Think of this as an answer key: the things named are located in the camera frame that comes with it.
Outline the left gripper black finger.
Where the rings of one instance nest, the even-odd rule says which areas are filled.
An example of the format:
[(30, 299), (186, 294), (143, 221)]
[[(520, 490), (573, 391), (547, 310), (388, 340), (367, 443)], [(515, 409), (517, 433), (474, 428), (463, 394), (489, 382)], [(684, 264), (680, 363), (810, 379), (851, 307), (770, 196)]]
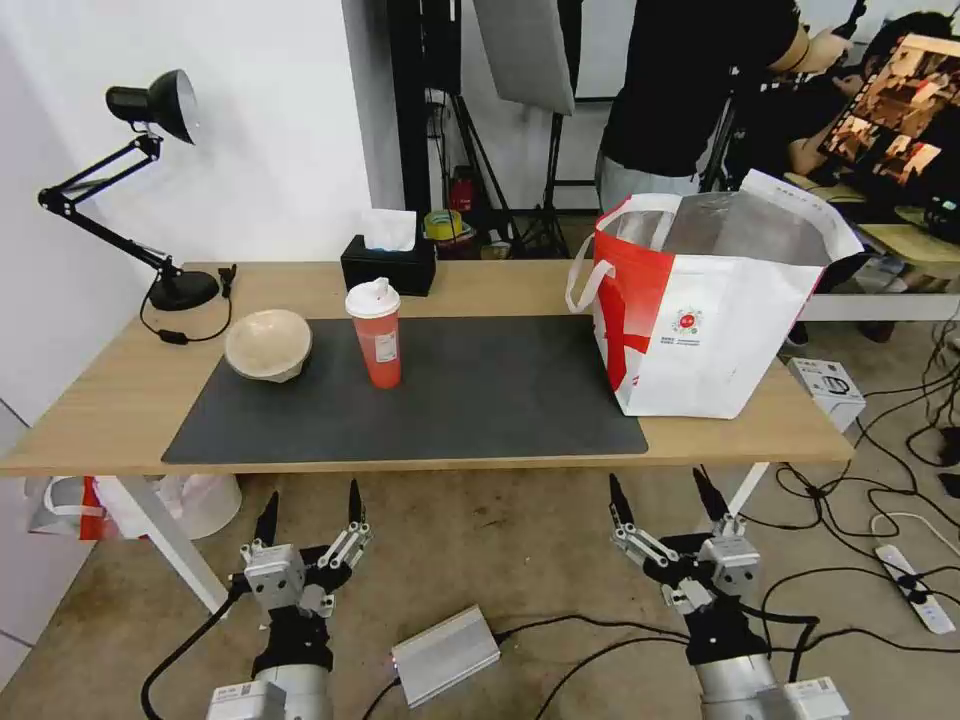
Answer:
[(262, 547), (275, 544), (280, 494), (273, 491), (266, 506), (258, 516), (253, 535), (253, 543)]
[(339, 570), (348, 567), (353, 570), (371, 539), (372, 529), (367, 521), (366, 505), (358, 481), (353, 479), (349, 488), (347, 525), (320, 556), (317, 568)]

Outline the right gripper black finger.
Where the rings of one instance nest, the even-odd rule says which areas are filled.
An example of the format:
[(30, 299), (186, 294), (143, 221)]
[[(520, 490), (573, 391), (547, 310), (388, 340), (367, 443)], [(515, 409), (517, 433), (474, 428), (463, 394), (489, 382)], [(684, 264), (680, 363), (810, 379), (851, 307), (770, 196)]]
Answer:
[(703, 468), (694, 467), (692, 475), (710, 523), (710, 533), (718, 537), (740, 537), (741, 520), (733, 514), (723, 495)]
[(679, 553), (635, 523), (635, 518), (618, 477), (608, 475), (612, 519), (612, 542), (640, 569), (652, 564), (667, 569), (680, 561)]

